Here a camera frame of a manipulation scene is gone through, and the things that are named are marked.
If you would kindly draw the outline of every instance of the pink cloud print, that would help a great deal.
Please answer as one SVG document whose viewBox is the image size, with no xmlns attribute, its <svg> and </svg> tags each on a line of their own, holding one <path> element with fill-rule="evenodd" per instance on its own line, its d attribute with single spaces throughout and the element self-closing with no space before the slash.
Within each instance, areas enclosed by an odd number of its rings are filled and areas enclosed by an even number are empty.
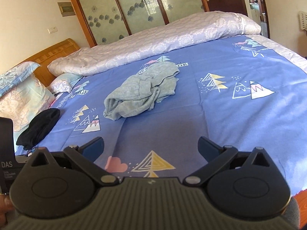
<svg viewBox="0 0 307 230">
<path fill-rule="evenodd" d="M 109 156 L 104 169 L 110 173 L 123 173 L 128 169 L 128 165 L 121 163 L 118 157 Z"/>
</svg>

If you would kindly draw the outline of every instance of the ribbed black surface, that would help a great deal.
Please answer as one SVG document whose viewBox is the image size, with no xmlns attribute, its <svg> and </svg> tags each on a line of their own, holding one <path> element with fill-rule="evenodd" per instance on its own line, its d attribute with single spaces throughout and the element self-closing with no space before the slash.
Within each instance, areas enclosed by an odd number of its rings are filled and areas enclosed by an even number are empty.
<svg viewBox="0 0 307 230">
<path fill-rule="evenodd" d="M 248 222 L 231 218 L 207 201 L 200 189 L 176 178 L 126 178 L 102 188 L 94 201 L 69 217 L 19 217 L 5 230 L 293 230 L 282 218 Z"/>
</svg>

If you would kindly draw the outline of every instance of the white mattress edge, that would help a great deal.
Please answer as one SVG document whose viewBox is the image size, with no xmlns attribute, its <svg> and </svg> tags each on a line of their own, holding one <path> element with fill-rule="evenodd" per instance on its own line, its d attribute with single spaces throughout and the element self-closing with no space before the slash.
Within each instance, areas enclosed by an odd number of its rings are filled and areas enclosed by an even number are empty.
<svg viewBox="0 0 307 230">
<path fill-rule="evenodd" d="M 302 56 L 300 56 L 299 54 L 262 35 L 253 34 L 246 36 L 253 39 L 254 41 L 257 41 L 259 44 L 263 45 L 264 47 L 273 49 L 276 53 L 285 57 L 291 63 L 301 68 L 305 73 L 307 73 L 307 60 Z"/>
</svg>

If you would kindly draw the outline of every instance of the blue bed sheet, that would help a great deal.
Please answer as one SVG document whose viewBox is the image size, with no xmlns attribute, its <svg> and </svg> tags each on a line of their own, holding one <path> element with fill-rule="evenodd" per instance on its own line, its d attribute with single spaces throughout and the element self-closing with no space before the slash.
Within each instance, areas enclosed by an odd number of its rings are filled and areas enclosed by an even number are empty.
<svg viewBox="0 0 307 230">
<path fill-rule="evenodd" d="M 106 96 L 157 61 L 178 65 L 176 94 L 152 111 L 104 118 Z M 300 68 L 246 36 L 185 47 L 81 79 L 54 103 L 61 118 L 39 146 L 59 151 L 101 136 L 105 150 L 95 163 L 116 176 L 180 179 L 207 163 L 200 136 L 241 151 L 262 146 L 295 194 L 307 185 L 306 81 Z"/>
</svg>

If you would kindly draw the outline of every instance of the wall switch plate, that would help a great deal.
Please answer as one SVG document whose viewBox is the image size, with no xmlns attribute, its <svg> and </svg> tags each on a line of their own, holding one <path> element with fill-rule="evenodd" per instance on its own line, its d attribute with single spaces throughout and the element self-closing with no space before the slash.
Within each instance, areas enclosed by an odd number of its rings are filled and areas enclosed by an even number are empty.
<svg viewBox="0 0 307 230">
<path fill-rule="evenodd" d="M 57 28 L 56 28 L 56 27 L 48 28 L 48 32 L 49 32 L 50 34 L 55 33 L 55 32 L 57 32 Z"/>
<path fill-rule="evenodd" d="M 300 11 L 300 29 L 307 31 L 307 12 Z"/>
</svg>

